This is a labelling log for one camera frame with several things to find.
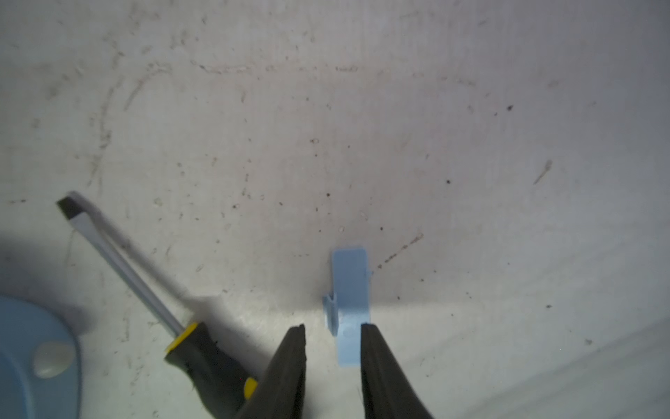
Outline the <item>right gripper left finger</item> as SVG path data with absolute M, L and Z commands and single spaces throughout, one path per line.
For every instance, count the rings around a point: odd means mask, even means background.
M 289 328 L 265 375 L 244 383 L 245 403 L 236 418 L 289 418 L 303 416 L 306 382 L 305 326 Z

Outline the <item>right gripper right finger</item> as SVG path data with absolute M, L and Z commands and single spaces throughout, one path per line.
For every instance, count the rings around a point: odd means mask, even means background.
M 432 418 L 382 333 L 361 326 L 361 384 L 366 418 Z

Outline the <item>light blue battery cover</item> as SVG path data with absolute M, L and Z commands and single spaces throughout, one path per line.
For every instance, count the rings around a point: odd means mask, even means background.
M 364 248 L 331 254 L 332 291 L 323 297 L 326 327 L 335 338 L 342 368 L 361 363 L 361 326 L 370 322 L 370 272 Z

